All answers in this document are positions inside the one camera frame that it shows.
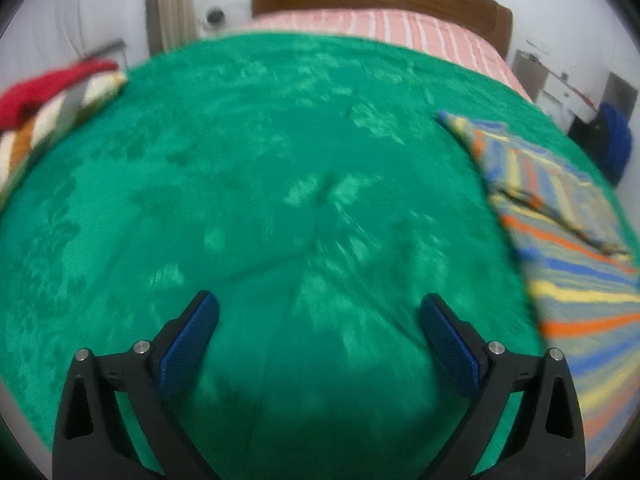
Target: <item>folded clothing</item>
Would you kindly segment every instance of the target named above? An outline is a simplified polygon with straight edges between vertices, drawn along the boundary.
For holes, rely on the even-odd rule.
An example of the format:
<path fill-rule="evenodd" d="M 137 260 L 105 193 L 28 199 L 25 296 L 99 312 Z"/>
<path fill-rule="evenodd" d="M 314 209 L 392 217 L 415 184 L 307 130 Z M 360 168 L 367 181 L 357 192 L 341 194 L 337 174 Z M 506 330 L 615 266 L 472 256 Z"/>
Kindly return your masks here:
<path fill-rule="evenodd" d="M 127 76 L 103 72 L 59 92 L 16 130 L 0 137 L 0 210 L 37 158 L 111 101 Z"/>
<path fill-rule="evenodd" d="M 118 64 L 114 61 L 90 59 L 12 86 L 0 96 L 0 131 L 20 128 L 47 101 L 64 89 L 93 74 L 117 69 Z"/>
<path fill-rule="evenodd" d="M 566 355 L 591 470 L 640 399 L 640 295 L 622 228 L 591 177 L 562 158 L 503 123 L 446 112 L 438 118 L 478 164 L 542 335 Z"/>

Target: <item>striped cloth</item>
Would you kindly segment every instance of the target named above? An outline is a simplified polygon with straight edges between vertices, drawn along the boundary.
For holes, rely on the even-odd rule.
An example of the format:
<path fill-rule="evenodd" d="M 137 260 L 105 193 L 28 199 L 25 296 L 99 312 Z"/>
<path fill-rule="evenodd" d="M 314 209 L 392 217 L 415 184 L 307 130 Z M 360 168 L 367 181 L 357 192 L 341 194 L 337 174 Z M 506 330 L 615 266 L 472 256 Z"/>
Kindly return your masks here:
<path fill-rule="evenodd" d="M 0 133 L 0 210 L 44 151 L 111 101 L 127 76 L 97 73 L 49 100 L 19 129 Z"/>
<path fill-rule="evenodd" d="M 640 400 L 640 294 L 621 227 L 591 178 L 504 124 L 440 112 L 510 235 L 549 346 L 567 357 L 598 465 Z"/>
<path fill-rule="evenodd" d="M 454 23 L 396 9 L 288 10 L 265 14 L 243 30 L 293 30 L 369 38 L 417 50 L 481 73 L 531 99 L 487 41 Z"/>

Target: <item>green bedspread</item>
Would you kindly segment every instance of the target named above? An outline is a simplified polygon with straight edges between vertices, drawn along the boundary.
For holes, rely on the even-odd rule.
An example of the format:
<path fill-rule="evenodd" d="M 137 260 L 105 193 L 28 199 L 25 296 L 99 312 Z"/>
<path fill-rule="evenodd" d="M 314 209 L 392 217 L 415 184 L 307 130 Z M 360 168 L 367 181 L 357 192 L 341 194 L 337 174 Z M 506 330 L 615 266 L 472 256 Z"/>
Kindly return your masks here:
<path fill-rule="evenodd" d="M 0 219 L 0 374 L 36 432 L 51 444 L 76 349 L 152 338 L 205 288 L 220 323 L 170 407 L 223 479 L 416 478 L 467 407 L 431 359 L 420 298 L 543 349 L 440 108 L 507 121 L 604 185 L 515 92 L 394 46 L 252 34 L 134 70 Z"/>

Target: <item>beige curtain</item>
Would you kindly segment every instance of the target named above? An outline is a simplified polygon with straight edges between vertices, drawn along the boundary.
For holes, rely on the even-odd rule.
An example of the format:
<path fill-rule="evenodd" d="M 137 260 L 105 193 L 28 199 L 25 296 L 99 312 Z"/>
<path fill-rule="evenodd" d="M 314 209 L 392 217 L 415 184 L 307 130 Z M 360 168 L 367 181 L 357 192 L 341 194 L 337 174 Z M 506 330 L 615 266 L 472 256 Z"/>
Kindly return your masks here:
<path fill-rule="evenodd" d="M 172 50 L 196 40 L 193 0 L 158 0 L 162 49 Z"/>

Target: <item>blue gripper pad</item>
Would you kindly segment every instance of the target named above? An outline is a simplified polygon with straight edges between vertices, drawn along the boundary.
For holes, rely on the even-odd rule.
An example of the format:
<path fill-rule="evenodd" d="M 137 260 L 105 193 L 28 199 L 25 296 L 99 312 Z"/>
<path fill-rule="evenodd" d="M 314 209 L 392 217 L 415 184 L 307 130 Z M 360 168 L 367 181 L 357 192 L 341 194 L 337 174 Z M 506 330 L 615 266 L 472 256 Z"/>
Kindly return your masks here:
<path fill-rule="evenodd" d="M 167 336 L 172 340 L 159 345 L 168 345 L 156 371 L 156 391 L 160 397 L 173 395 L 188 382 L 218 324 L 219 315 L 218 300 L 210 292 L 201 291 L 180 318 L 170 321 L 161 330 L 154 344 L 157 339 Z"/>
<path fill-rule="evenodd" d="M 476 397 L 480 392 L 481 367 L 455 329 L 454 324 L 460 323 L 455 314 L 443 312 L 449 307 L 445 304 L 441 309 L 433 296 L 425 297 L 420 305 L 422 331 L 456 389 L 465 397 Z"/>

